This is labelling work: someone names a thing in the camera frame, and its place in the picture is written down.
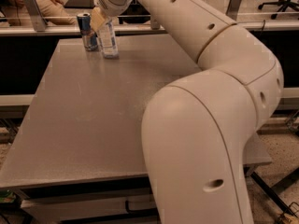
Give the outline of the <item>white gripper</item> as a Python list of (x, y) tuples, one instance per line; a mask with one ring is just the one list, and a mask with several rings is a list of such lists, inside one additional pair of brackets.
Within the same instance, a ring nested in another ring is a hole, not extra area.
[(132, 0), (93, 0), (96, 6), (92, 10), (90, 25), (97, 32), (107, 21), (107, 16), (115, 17), (122, 14)]

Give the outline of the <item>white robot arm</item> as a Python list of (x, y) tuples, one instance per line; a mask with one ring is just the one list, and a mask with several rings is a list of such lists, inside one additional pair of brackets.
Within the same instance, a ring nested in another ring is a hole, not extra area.
[[(94, 0), (108, 16), (132, 0)], [(276, 56), (202, 0), (137, 0), (200, 67), (160, 89), (142, 119), (142, 148), (163, 224), (254, 224), (243, 153), (278, 106)]]

